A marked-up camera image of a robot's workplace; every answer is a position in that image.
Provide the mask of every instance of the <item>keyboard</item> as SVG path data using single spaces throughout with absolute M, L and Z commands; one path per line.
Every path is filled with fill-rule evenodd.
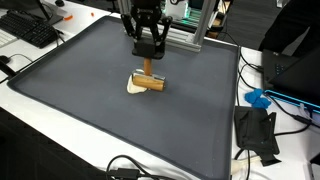
M 286 66 L 283 66 L 281 64 L 275 64 L 275 70 L 277 75 L 282 73 L 285 69 L 286 69 Z
M 39 48 L 47 46 L 58 37 L 51 25 L 15 12 L 1 16 L 0 29 Z
M 0 29 L 0 48 L 15 42 L 16 40 L 18 40 L 17 37 L 12 36 L 11 34 L 3 31 Z

